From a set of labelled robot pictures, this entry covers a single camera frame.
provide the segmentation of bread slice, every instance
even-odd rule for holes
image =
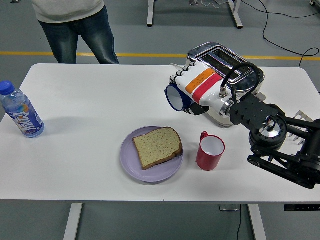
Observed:
[[[143,170],[167,162],[183,151],[178,133],[168,126],[134,137],[132,140]]]

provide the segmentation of red stripe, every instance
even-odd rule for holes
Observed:
[[[193,100],[199,104],[201,97],[208,92],[210,88],[212,88],[217,82],[222,80],[221,76],[217,73],[213,74],[207,80],[202,83],[197,90],[192,95]]]

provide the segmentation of plastic bottle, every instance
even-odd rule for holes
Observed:
[[[45,125],[29,98],[20,89],[15,88],[12,82],[0,82],[0,102],[26,137],[34,138],[44,131]]]

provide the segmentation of blue bottle cap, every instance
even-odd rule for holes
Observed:
[[[10,81],[0,82],[0,94],[9,95],[15,90],[15,86]]]

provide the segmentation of purple plate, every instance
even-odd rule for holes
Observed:
[[[179,170],[184,158],[182,152],[181,155],[176,156],[170,161],[155,165],[147,170],[142,170],[139,155],[132,138],[150,133],[156,129],[160,129],[160,127],[146,126],[133,131],[123,141],[120,151],[120,161],[124,170],[135,179],[147,183],[161,182],[170,178]]]

